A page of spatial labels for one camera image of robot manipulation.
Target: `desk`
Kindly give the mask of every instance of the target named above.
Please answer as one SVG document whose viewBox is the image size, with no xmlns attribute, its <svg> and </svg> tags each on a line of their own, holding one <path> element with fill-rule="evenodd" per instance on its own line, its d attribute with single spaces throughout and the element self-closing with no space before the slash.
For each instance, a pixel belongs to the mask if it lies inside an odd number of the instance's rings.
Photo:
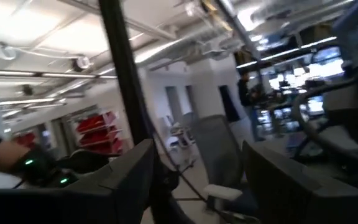
<svg viewBox="0 0 358 224">
<path fill-rule="evenodd" d="M 348 150 L 356 150 L 358 149 L 358 144 L 355 143 L 353 140 L 349 139 L 346 131 L 342 129 L 339 126 L 328 128 L 327 130 L 323 131 L 321 133 L 324 137 L 332 140 L 332 142 L 335 142 L 336 144 L 340 145 L 344 149 Z M 273 150 L 275 152 L 278 152 L 280 154 L 283 154 L 285 156 L 288 156 L 287 154 L 287 142 L 288 142 L 289 135 L 286 134 L 284 137 L 279 139 L 273 139 L 269 141 L 263 141 L 263 142 L 256 142 L 254 144 L 254 147 L 265 147 L 267 149 Z M 333 178 L 345 178 L 343 171 L 338 168 L 338 166 L 334 164 L 312 164 L 308 165 L 309 168 L 312 168 L 313 170 L 322 173 L 324 175 L 329 175 Z"/>
</svg>

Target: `white chair armrest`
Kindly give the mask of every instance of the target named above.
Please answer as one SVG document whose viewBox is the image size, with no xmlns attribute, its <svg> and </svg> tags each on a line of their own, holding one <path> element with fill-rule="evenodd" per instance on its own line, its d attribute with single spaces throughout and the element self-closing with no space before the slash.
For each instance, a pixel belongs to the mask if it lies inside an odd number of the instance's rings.
<svg viewBox="0 0 358 224">
<path fill-rule="evenodd" d="M 204 192 L 206 192 L 209 196 L 230 201 L 233 201 L 240 195 L 242 195 L 242 192 L 240 190 L 214 184 L 207 185 L 204 188 Z"/>
</svg>

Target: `black pole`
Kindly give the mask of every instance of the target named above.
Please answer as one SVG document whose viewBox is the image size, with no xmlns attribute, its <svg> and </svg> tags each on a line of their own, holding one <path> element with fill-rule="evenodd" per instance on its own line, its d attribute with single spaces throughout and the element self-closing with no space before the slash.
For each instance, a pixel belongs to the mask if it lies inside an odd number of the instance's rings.
<svg viewBox="0 0 358 224">
<path fill-rule="evenodd" d="M 134 62 L 131 45 L 125 27 L 119 0 L 99 0 L 101 15 L 104 21 L 112 58 L 116 67 L 117 79 L 121 89 L 129 126 L 134 144 L 144 139 L 152 139 L 154 128 L 147 115 L 145 100 L 140 87 L 139 76 Z M 159 159 L 154 149 L 154 173 L 149 195 L 149 205 L 156 224 L 193 223 L 173 199 L 171 192 L 164 184 L 167 168 Z"/>
</svg>

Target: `office chair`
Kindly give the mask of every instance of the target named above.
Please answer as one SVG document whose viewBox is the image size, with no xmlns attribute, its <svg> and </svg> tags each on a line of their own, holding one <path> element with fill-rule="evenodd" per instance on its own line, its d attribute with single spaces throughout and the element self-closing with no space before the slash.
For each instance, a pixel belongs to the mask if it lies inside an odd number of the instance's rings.
<svg viewBox="0 0 358 224">
<path fill-rule="evenodd" d="M 191 125 L 208 176 L 208 206 L 223 212 L 257 217 L 257 203 L 244 177 L 239 145 L 223 115 L 213 115 Z"/>
</svg>

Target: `green light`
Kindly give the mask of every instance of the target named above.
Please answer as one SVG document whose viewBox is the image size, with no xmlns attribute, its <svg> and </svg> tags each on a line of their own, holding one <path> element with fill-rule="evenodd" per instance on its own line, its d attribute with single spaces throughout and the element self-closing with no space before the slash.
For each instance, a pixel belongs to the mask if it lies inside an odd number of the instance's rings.
<svg viewBox="0 0 358 224">
<path fill-rule="evenodd" d="M 31 164 L 31 163 L 33 163 L 33 162 L 34 162 L 34 161 L 31 159 L 31 160 L 26 161 L 25 164 L 26 164 L 26 165 L 29 165 L 29 164 Z"/>
</svg>

